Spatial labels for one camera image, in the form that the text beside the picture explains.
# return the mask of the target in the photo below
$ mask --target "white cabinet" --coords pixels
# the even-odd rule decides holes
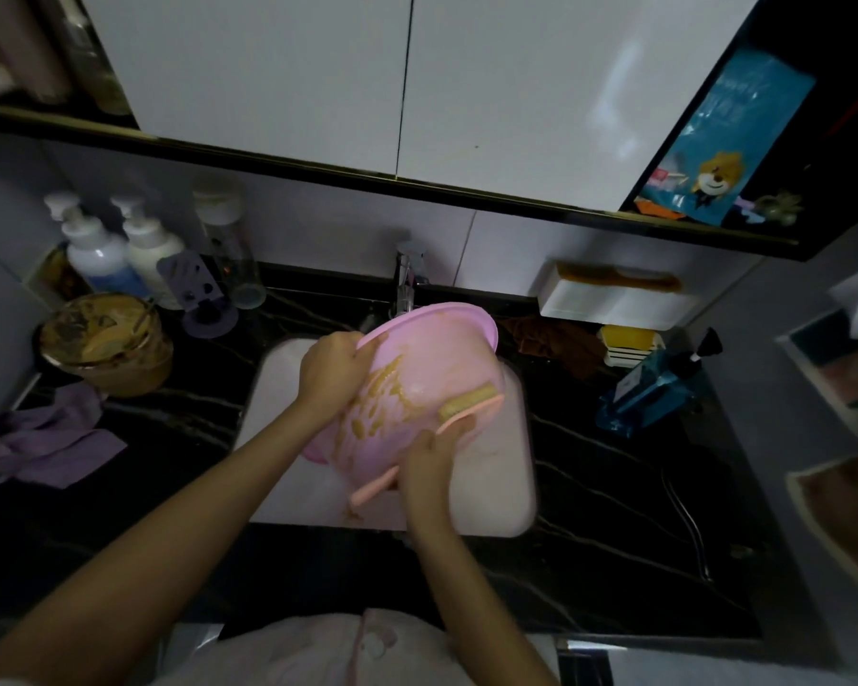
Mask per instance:
[[[414,0],[398,175],[616,210],[756,0]]]
[[[394,173],[411,0],[83,0],[149,134]]]

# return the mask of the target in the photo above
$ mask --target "blue spray bottle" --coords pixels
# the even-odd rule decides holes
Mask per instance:
[[[696,395],[689,379],[702,370],[703,357],[721,352],[721,339],[711,327],[695,352],[670,357],[663,349],[652,352],[600,398],[595,422],[629,438],[693,399]]]

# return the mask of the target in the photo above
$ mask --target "hand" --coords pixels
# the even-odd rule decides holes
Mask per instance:
[[[323,425],[329,424],[357,395],[384,334],[357,351],[361,338],[359,332],[322,336],[302,358],[296,404]]]
[[[454,422],[442,434],[422,431],[400,456],[398,487],[407,530],[416,535],[454,532],[448,488],[461,436],[477,425],[473,416]]]

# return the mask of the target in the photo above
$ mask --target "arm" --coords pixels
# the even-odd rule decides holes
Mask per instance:
[[[229,551],[298,452],[355,396],[377,342],[334,333],[306,354],[299,395],[222,462],[125,532],[0,641],[0,677],[116,683]]]
[[[409,532],[445,628],[479,686],[557,686],[455,531],[448,486],[458,439],[473,417],[441,435],[423,431],[403,457],[400,493]]]

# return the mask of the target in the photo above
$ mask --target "faucet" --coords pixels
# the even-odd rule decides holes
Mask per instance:
[[[429,283],[426,276],[423,255],[426,249],[416,241],[403,241],[397,244],[397,300],[390,309],[391,317],[409,313],[413,309],[413,295],[420,284]]]

